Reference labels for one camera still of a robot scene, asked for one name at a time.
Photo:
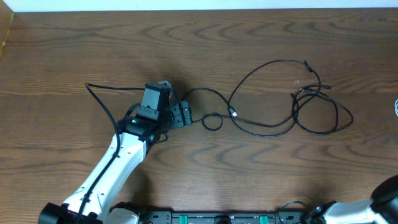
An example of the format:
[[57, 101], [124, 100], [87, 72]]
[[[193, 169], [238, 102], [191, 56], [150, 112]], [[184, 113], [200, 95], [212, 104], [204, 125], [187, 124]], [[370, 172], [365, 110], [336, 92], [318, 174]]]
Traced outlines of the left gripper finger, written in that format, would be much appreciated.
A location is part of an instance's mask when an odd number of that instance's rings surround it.
[[187, 101], [181, 101], [181, 107], [182, 107], [184, 124], [186, 126], [191, 125], [193, 122], [191, 107], [189, 106]]
[[178, 103], [170, 105], [169, 112], [172, 115], [171, 129], [178, 129], [185, 126], [183, 113], [181, 112], [180, 105]]

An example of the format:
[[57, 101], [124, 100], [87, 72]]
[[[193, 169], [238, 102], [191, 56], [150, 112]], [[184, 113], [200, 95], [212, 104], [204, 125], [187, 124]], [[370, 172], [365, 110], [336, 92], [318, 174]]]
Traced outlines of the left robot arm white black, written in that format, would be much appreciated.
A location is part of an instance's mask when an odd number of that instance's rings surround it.
[[140, 103], [133, 104], [119, 121], [112, 119], [115, 134], [108, 150], [80, 187], [62, 205], [48, 203], [39, 224], [131, 223], [138, 224], [138, 212], [114, 208], [113, 203], [132, 171], [150, 148], [169, 138], [171, 129], [187, 125], [185, 102], [169, 98], [176, 92], [167, 81], [148, 83]]

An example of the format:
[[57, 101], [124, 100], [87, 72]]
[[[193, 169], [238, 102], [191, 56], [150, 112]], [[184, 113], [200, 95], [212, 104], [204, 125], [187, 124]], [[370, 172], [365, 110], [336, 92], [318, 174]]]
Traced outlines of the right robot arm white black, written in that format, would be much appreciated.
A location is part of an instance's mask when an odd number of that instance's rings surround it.
[[308, 212], [302, 222], [397, 224], [397, 176], [377, 186], [369, 199], [350, 203], [331, 201], [321, 204]]

